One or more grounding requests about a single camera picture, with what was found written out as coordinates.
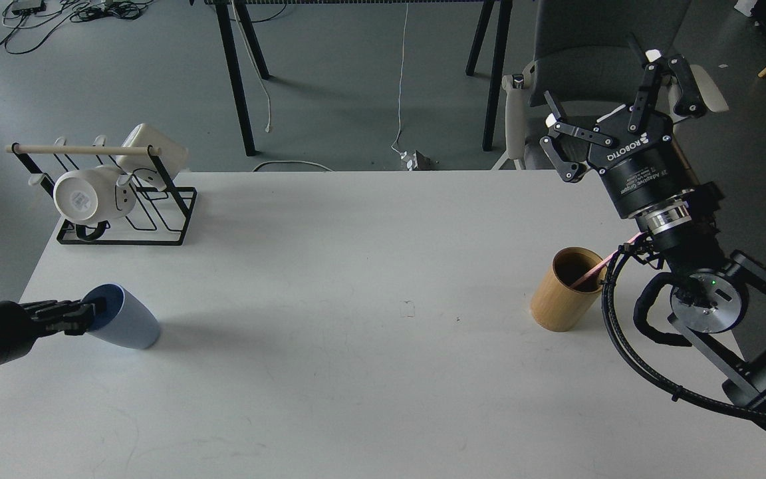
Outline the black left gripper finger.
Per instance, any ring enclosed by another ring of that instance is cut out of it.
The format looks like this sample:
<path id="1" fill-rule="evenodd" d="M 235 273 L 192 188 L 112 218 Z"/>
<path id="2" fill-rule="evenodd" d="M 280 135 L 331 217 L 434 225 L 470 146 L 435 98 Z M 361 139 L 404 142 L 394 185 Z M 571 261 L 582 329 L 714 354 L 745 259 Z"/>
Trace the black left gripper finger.
<path id="1" fill-rule="evenodd" d="M 106 298 L 71 300 L 44 300 L 22 303 L 22 309 L 33 319 L 95 319 L 107 310 Z"/>
<path id="2" fill-rule="evenodd" d="M 52 318 L 33 319 L 31 330 L 36 337 L 48 337 L 56 333 L 70 336 L 81 336 L 91 330 L 96 319 L 93 318 Z"/>

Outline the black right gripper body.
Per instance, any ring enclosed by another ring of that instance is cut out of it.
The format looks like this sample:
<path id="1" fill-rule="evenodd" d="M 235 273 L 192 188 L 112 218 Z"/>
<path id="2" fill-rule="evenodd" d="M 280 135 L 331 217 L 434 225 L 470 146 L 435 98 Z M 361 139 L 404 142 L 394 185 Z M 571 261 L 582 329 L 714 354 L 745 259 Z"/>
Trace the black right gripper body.
<path id="1" fill-rule="evenodd" d="M 684 197 L 696 188 L 696 177 L 673 142 L 672 119 L 653 112 L 632 132 L 629 121 L 629 110 L 614 110 L 595 124 L 613 138 L 609 146 L 594 146 L 594 169 L 618 215 L 642 218 L 652 234 L 691 222 Z"/>

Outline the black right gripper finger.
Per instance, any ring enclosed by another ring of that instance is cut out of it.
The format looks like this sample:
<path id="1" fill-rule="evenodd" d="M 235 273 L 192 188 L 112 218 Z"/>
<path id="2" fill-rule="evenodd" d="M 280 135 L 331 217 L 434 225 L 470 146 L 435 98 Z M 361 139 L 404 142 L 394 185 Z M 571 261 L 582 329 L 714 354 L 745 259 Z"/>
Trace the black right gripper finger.
<path id="1" fill-rule="evenodd" d="M 593 128 L 583 128 L 569 124 L 560 101 L 548 90 L 544 92 L 544 97 L 555 122 L 548 127 L 549 132 L 547 135 L 541 137 L 541 148 L 564 182 L 578 182 L 586 174 L 586 168 L 580 166 L 578 162 L 569 160 L 568 155 L 563 152 L 563 149 L 557 146 L 559 145 L 557 142 L 559 138 L 565 134 L 565 136 L 578 140 L 586 140 L 590 144 L 608 146 L 609 148 L 616 145 L 616 139 L 607 134 L 596 132 Z"/>
<path id="2" fill-rule="evenodd" d="M 632 33 L 626 42 L 641 63 L 641 84 L 638 86 L 627 122 L 629 133 L 641 133 L 656 111 L 656 103 L 662 90 L 664 78 L 668 79 L 668 91 L 673 93 L 669 102 L 671 118 L 699 118 L 708 112 L 705 92 L 708 91 L 708 75 L 702 67 L 690 64 L 681 54 L 663 57 L 662 52 L 643 51 Z"/>

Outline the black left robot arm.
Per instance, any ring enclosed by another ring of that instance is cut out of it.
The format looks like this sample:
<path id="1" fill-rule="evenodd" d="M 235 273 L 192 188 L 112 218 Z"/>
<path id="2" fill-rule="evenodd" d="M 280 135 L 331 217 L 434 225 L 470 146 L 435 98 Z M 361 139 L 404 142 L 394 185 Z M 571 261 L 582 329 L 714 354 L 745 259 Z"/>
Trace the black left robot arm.
<path id="1" fill-rule="evenodd" d="M 87 333 L 106 300 L 0 302 L 0 366 L 24 357 L 37 339 L 56 333 Z"/>

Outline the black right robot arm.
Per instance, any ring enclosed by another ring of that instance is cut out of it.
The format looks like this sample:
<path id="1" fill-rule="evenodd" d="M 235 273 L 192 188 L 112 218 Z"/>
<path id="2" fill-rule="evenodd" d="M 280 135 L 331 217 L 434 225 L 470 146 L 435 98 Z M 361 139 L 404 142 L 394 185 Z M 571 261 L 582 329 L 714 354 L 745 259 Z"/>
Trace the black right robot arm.
<path id="1" fill-rule="evenodd" d="M 640 236 L 618 247 L 601 281 L 606 331 L 623 360 L 672 400 L 742 418 L 766 431 L 766 349 L 744 361 L 715 340 L 715 334 L 732 330 L 745 317 L 750 287 L 766 294 L 766 267 L 738 249 L 724 255 L 714 218 L 723 194 L 714 183 L 698 182 L 675 142 L 672 117 L 656 109 L 662 79 L 669 76 L 680 91 L 675 115 L 706 113 L 690 64 L 679 54 L 646 54 L 632 34 L 627 42 L 644 72 L 632 105 L 583 128 L 569 124 L 559 100 L 547 92 L 553 123 L 541 139 L 563 181 L 578 182 L 593 170 L 619 216 L 638 224 Z M 721 387 L 727 402 L 672 382 L 630 346 L 614 306 L 615 285 L 629 259 L 655 261 L 659 270 L 634 304 L 636 330 L 659 345 L 702 352 L 726 376 Z"/>

